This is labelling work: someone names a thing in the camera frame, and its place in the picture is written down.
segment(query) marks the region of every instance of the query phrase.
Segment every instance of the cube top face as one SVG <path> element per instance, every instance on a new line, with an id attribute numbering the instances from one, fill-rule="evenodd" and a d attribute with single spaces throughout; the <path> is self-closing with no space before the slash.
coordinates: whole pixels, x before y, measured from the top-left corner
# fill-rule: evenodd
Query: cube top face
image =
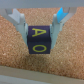
<path id="1" fill-rule="evenodd" d="M 28 41 L 29 42 L 51 41 L 50 26 L 29 26 Z"/>
<path id="2" fill-rule="evenodd" d="M 29 54 L 50 54 L 50 26 L 29 26 L 27 44 Z"/>

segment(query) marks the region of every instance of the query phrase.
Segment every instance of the dark blue cube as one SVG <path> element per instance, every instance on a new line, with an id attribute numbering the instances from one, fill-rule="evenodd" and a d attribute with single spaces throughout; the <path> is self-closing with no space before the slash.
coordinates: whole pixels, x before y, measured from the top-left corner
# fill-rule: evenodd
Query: dark blue cube
<path id="1" fill-rule="evenodd" d="M 29 54 L 50 54 L 50 26 L 29 26 L 27 44 Z"/>

